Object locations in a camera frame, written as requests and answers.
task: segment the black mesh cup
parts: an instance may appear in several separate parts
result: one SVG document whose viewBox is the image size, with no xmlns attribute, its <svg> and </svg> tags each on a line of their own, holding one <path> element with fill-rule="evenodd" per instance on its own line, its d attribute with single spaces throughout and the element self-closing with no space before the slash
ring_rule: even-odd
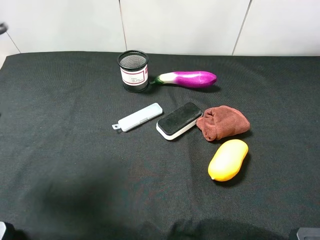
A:
<svg viewBox="0 0 320 240">
<path fill-rule="evenodd" d="M 143 51 L 130 50 L 118 56 L 123 86 L 131 93 L 139 93 L 148 88 L 148 55 Z"/>
</svg>

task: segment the black tablecloth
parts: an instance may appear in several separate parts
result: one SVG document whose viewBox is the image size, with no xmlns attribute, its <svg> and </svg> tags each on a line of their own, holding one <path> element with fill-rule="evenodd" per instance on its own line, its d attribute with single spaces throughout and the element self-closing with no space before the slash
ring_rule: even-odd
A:
<svg viewBox="0 0 320 240">
<path fill-rule="evenodd" d="M 122 86 L 118 53 L 10 56 L 0 70 L 0 221 L 32 240 L 287 239 L 320 227 L 320 58 L 150 54 L 150 78 L 209 71 L 209 89 Z M 150 104 L 240 110 L 251 131 L 207 142 L 194 127 L 174 141 L 160 117 L 112 124 Z M 249 146 L 239 174 L 214 182 L 226 140 Z"/>
</svg>

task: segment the brown towel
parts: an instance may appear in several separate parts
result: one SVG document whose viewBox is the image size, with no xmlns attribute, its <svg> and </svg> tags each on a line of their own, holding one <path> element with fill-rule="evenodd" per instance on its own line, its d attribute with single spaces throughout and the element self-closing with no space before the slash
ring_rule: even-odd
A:
<svg viewBox="0 0 320 240">
<path fill-rule="evenodd" d="M 196 121 L 207 141 L 220 140 L 224 137 L 242 134 L 250 129 L 246 117 L 229 106 L 212 107 Z"/>
</svg>

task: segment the yellow mango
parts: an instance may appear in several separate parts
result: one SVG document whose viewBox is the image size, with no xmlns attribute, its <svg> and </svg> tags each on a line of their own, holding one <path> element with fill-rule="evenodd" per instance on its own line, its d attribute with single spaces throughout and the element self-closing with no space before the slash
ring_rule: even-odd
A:
<svg viewBox="0 0 320 240">
<path fill-rule="evenodd" d="M 228 181 L 240 170 L 242 162 L 248 153 L 248 145 L 239 139 L 226 141 L 213 156 L 208 173 L 213 180 Z"/>
</svg>

